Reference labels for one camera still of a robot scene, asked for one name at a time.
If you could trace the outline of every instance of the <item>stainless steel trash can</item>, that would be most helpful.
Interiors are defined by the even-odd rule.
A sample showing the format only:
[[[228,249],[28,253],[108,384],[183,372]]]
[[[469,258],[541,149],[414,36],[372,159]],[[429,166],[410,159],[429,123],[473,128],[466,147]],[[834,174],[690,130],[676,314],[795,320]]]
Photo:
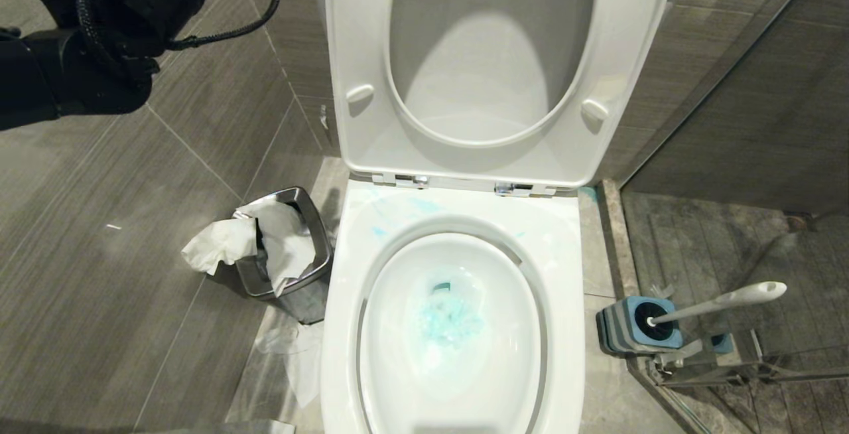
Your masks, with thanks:
[[[274,294],[274,288],[266,270],[267,253],[261,243],[261,233],[257,226],[258,254],[236,261],[236,269],[245,292],[257,300],[267,301],[294,316],[302,325],[312,325],[324,320],[324,308],[327,306],[327,294],[330,288],[330,268],[333,267],[333,247],[324,230],[321,215],[312,203],[309,194],[303,188],[294,186],[263,198],[273,198],[287,204],[300,213],[310,230],[315,258],[304,268],[297,279],[289,279],[280,296]],[[251,218],[236,210],[233,218]]]

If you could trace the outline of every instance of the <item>white toilet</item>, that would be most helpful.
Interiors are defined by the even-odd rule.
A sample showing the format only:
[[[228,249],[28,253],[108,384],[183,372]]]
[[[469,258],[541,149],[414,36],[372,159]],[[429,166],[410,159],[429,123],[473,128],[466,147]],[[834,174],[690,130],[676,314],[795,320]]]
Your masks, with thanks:
[[[564,434],[584,392],[575,189],[667,0],[325,0],[348,183],[327,434]]]

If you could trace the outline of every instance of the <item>open toilet lid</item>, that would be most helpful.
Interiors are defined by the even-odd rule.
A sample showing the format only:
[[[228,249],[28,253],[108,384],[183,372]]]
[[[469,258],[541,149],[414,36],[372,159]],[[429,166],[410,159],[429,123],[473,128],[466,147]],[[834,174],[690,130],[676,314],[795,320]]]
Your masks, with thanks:
[[[380,271],[359,373],[374,434],[525,434],[542,386],[537,304],[516,261],[481,238],[428,235]]]
[[[665,2],[328,0],[343,159],[387,182],[585,185]]]

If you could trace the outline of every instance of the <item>toilet hinge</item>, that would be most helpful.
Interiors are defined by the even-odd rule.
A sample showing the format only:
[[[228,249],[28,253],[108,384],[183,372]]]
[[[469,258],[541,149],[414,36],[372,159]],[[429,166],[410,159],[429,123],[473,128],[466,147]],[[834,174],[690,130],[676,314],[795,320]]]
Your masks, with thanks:
[[[495,182],[496,195],[503,197],[554,197],[557,187],[529,183]]]
[[[428,184],[430,184],[427,176],[401,176],[395,174],[372,174],[372,182],[407,188],[427,188]]]

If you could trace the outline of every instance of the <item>toilet brush holder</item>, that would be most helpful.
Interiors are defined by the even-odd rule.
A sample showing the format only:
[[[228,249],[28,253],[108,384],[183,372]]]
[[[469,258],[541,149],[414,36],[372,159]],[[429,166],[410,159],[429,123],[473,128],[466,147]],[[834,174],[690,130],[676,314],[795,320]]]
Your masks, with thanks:
[[[675,312],[670,300],[628,296],[597,315],[602,347],[606,352],[654,354],[683,346],[677,321],[648,323],[653,317]]]

